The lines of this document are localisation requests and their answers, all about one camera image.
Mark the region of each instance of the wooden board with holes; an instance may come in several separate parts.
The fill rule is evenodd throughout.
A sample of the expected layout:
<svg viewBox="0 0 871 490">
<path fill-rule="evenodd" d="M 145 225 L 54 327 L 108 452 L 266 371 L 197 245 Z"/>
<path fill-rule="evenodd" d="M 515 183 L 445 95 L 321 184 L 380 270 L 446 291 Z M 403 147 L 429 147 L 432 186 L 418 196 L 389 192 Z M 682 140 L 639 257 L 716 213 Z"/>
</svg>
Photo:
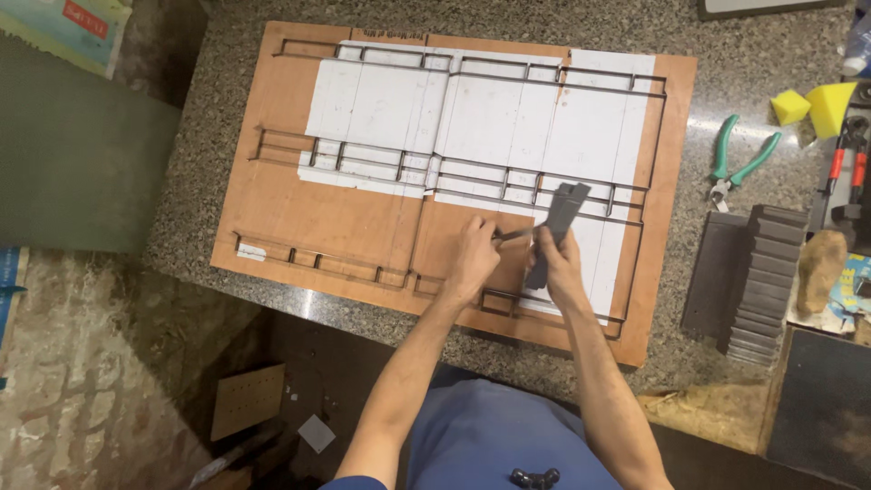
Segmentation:
<svg viewBox="0 0 871 490">
<path fill-rule="evenodd" d="M 314 98 L 320 97 L 316 93 L 321 63 L 323 58 L 338 56 L 339 43 L 355 41 L 397 44 L 408 50 L 547 57 L 564 64 L 571 61 L 572 51 L 464 37 L 267 23 L 211 264 L 421 314 L 447 275 L 456 235 L 471 215 L 495 220 L 505 231 L 531 225 L 536 218 L 531 213 L 440 201 L 433 194 L 414 195 L 411 186 L 385 194 L 363 185 L 343 187 L 318 181 L 320 177 L 301 178 L 303 170 L 309 171 L 325 155 L 321 148 L 328 145 L 327 139 L 311 136 L 310 127 Z M 286 52 L 293 55 L 284 56 Z M 422 55 L 424 63 L 428 61 Z M 664 95 L 646 102 L 638 161 L 633 162 L 634 174 L 625 186 L 630 191 L 621 222 L 628 224 L 618 244 L 611 244 L 619 250 L 618 265 L 607 289 L 607 310 L 597 311 L 615 358 L 623 364 L 641 365 L 646 356 L 695 70 L 695 58 L 669 55 L 656 55 L 652 67 L 650 91 Z M 324 112 L 317 117 L 333 116 Z M 343 159 L 350 147 L 339 145 L 333 157 L 337 171 L 340 162 L 354 163 L 347 153 Z M 400 174 L 404 178 L 403 158 L 409 155 L 404 150 L 399 155 L 397 181 Z M 435 156 L 433 152 L 426 158 Z M 507 182 L 509 170 L 504 172 Z M 523 239 L 506 244 L 502 262 L 488 280 L 487 294 L 467 308 L 457 323 L 568 350 L 568 333 L 559 315 L 517 301 L 528 245 Z"/>
<path fill-rule="evenodd" d="M 278 415 L 283 386 L 284 364 L 221 379 L 215 399 L 212 440 Z"/>
</svg>

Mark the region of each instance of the green-handled pliers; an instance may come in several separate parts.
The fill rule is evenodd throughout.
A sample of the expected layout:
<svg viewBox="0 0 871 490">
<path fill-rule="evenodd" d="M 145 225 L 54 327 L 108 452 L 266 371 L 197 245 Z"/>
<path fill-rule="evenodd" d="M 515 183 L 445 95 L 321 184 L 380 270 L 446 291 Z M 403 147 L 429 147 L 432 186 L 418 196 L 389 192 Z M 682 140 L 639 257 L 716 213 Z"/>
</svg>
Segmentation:
<svg viewBox="0 0 871 490">
<path fill-rule="evenodd" d="M 747 177 L 756 167 L 762 165 L 762 162 L 768 160 L 782 134 L 775 133 L 768 138 L 766 144 L 762 147 L 760 154 L 750 161 L 744 168 L 726 178 L 726 163 L 728 161 L 729 134 L 732 133 L 732 128 L 738 122 L 738 114 L 733 114 L 726 119 L 723 126 L 719 129 L 719 139 L 717 140 L 717 167 L 711 173 L 711 180 L 715 180 L 711 189 L 710 198 L 717 210 L 720 213 L 728 213 L 729 207 L 726 205 L 726 195 L 729 194 L 729 189 L 741 185 L 741 181 Z"/>
</svg>

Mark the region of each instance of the forearm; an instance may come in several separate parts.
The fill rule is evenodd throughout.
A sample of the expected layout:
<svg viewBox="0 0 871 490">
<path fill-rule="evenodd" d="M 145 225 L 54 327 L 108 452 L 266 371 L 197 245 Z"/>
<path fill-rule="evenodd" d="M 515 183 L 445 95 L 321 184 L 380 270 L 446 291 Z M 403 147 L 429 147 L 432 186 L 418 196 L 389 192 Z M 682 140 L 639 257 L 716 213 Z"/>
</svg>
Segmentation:
<svg viewBox="0 0 871 490">
<path fill-rule="evenodd" d="M 384 366 L 375 382 L 360 425 L 378 425 L 402 439 L 420 411 L 450 328 L 463 310 L 439 295 Z"/>
<path fill-rule="evenodd" d="M 426 398 L 445 340 L 463 306 L 439 295 L 375 381 L 336 478 L 367 475 L 395 487 L 399 452 Z"/>
<path fill-rule="evenodd" d="M 564 315 L 590 449 L 624 488 L 670 488 L 650 425 L 614 361 L 589 302 L 586 298 L 575 302 Z"/>
</svg>

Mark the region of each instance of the blue shirt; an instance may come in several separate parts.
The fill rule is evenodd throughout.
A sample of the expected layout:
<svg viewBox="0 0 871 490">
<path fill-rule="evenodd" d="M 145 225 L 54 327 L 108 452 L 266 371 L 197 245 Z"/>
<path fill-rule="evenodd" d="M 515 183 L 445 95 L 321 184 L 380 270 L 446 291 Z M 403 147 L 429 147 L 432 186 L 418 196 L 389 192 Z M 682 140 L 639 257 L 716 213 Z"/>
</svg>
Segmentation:
<svg viewBox="0 0 871 490">
<path fill-rule="evenodd" d="M 560 472 L 561 488 L 620 488 L 584 442 L 581 419 L 546 398 L 484 379 L 430 390 L 411 430 L 408 490 L 517 490 L 511 471 Z M 384 490 L 369 477 L 322 490 Z"/>
</svg>

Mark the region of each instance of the red handle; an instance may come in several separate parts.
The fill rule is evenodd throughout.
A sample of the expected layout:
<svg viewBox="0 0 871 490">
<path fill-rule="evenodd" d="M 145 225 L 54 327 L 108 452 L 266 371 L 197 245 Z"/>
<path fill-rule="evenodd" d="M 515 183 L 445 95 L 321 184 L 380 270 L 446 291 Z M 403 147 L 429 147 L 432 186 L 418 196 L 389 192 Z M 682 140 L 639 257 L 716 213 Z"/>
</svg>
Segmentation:
<svg viewBox="0 0 871 490">
<path fill-rule="evenodd" d="M 853 178 L 850 179 L 850 185 L 860 187 L 865 182 L 865 164 L 868 162 L 868 157 L 864 153 L 856 154 L 856 163 L 853 166 Z"/>
<path fill-rule="evenodd" d="M 832 166 L 828 169 L 828 178 L 829 179 L 837 179 L 841 176 L 841 165 L 844 163 L 844 149 L 838 148 L 834 151 L 834 157 L 832 157 Z"/>
</svg>

